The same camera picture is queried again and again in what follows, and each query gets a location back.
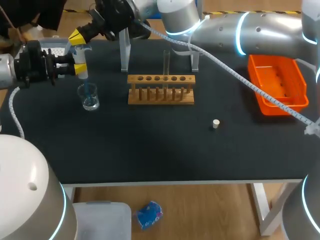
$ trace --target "table surface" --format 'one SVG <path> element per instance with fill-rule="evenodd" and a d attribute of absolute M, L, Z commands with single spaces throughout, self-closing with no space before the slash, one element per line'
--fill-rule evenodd
<path fill-rule="evenodd" d="M 82 108 L 75 77 L 32 84 L 14 99 L 25 132 L 63 184 L 255 181 L 302 179 L 320 157 L 319 139 L 305 136 L 292 117 L 266 117 L 254 93 L 204 56 L 194 89 L 195 105 L 128 105 L 127 75 L 120 72 L 117 42 L 92 41 L 86 52 L 89 80 L 100 108 Z M 132 42 L 129 74 L 161 75 L 162 40 Z M 245 57 L 218 58 L 248 78 Z M 300 66 L 308 84 L 308 108 L 318 119 L 314 73 Z M 170 74 L 192 74 L 190 58 L 171 53 Z M 18 136 L 8 110 L 2 132 Z M 218 129 L 211 128 L 219 119 Z"/>

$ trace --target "wooden test tube rack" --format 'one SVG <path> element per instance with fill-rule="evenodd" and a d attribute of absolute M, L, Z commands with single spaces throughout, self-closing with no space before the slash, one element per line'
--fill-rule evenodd
<path fill-rule="evenodd" d="M 128 75 L 129 105 L 193 105 L 195 75 Z M 152 85 L 168 85 L 168 88 L 151 88 Z"/>

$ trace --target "white cable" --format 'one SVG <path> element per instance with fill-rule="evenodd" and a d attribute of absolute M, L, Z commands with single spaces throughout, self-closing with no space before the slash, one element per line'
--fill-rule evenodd
<path fill-rule="evenodd" d="M 16 88 L 12 91 L 12 93 L 11 93 L 11 95 L 10 95 L 10 97 L 9 97 L 9 110 L 10 110 L 10 114 L 11 114 L 11 116 L 12 116 L 12 118 L 13 118 L 13 121 L 14 121 L 16 127 L 17 127 L 18 130 L 19 130 L 20 137 L 21 137 L 22 139 L 25 139 L 24 130 L 22 129 L 22 126 L 21 126 L 21 124 L 20 124 L 20 122 L 19 122 L 19 120 L 18 120 L 18 118 L 17 118 L 17 116 L 16 116 L 16 114 L 15 114 L 15 110 L 14 110 L 14 97 L 15 97 L 16 93 L 19 92 L 19 90 L 20 90 L 20 87 L 16 87 Z"/>
<path fill-rule="evenodd" d="M 204 19 L 202 19 L 202 21 L 199 23 L 199 25 L 198 25 L 195 29 L 193 29 L 191 32 L 189 32 L 188 49 L 189 49 L 189 51 L 190 51 L 191 53 L 193 52 L 192 49 L 191 49 L 191 47 L 190 47 L 191 38 L 192 38 L 194 32 L 195 32 L 206 20 L 208 20 L 208 19 L 210 19 L 210 16 L 209 16 L 209 15 L 205 15 Z"/>
<path fill-rule="evenodd" d="M 182 46 L 186 46 L 186 47 L 190 47 L 204 55 L 206 55 L 209 59 L 211 59 L 212 61 L 214 61 L 216 64 L 218 64 L 220 67 L 222 67 L 223 69 L 225 69 L 227 72 L 229 72 L 231 75 L 233 75 L 234 77 L 236 77 L 238 80 L 240 80 L 243 84 L 245 84 L 247 87 L 249 87 L 250 89 L 252 89 L 253 91 L 255 91 L 256 93 L 258 93 L 259 95 L 261 95 L 262 97 L 264 97 L 265 99 L 267 99 L 269 102 L 272 102 L 273 104 L 277 105 L 280 109 L 282 109 L 283 111 L 289 113 L 290 115 L 292 115 L 293 117 L 295 117 L 296 119 L 300 120 L 301 122 L 303 122 L 306 125 L 314 125 L 315 123 L 313 121 L 311 121 L 310 119 L 306 118 L 305 116 L 301 115 L 300 113 L 296 112 L 295 110 L 293 110 L 292 108 L 284 105 L 282 102 L 278 101 L 277 99 L 275 99 L 274 97 L 270 96 L 269 94 L 267 94 L 266 92 L 262 91 L 260 88 L 258 88 L 257 86 L 255 86 L 254 84 L 252 84 L 250 81 L 248 81 L 247 79 L 245 79 L 243 76 L 241 76 L 240 74 L 238 74 L 237 72 L 235 72 L 232 68 L 230 68 L 229 66 L 227 66 L 225 63 L 223 63 L 222 61 L 220 61 L 218 58 L 216 58 L 215 56 L 213 56 L 212 54 L 210 54 L 209 52 L 207 52 L 206 50 L 191 44 L 191 43 L 187 43 L 184 41 L 178 41 L 178 40 L 174 40 L 169 38 L 166 35 L 163 35 L 162 33 L 157 32 L 156 30 L 152 29 L 151 27 L 149 27 L 148 25 L 144 24 L 143 22 L 140 22 L 140 24 L 145 27 L 146 29 L 148 29 L 149 31 L 151 31 L 152 33 L 160 36 L 161 38 L 163 38 L 164 40 L 171 42 L 173 44 L 178 44 L 178 45 L 182 45 Z"/>

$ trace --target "white bottle cap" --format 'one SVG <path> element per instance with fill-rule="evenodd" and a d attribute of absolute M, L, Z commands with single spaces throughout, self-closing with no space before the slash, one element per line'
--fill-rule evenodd
<path fill-rule="evenodd" d="M 220 121 L 218 119 L 213 120 L 213 128 L 214 129 L 217 129 L 219 124 L 220 124 Z"/>

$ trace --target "orange plastic container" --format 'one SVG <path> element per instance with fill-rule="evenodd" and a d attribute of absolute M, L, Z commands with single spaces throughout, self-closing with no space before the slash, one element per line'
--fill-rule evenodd
<path fill-rule="evenodd" d="M 308 106 L 307 84 L 295 60 L 283 56 L 250 55 L 248 71 L 254 85 L 293 110 L 300 112 Z M 255 96 L 264 115 L 289 115 L 258 93 Z"/>

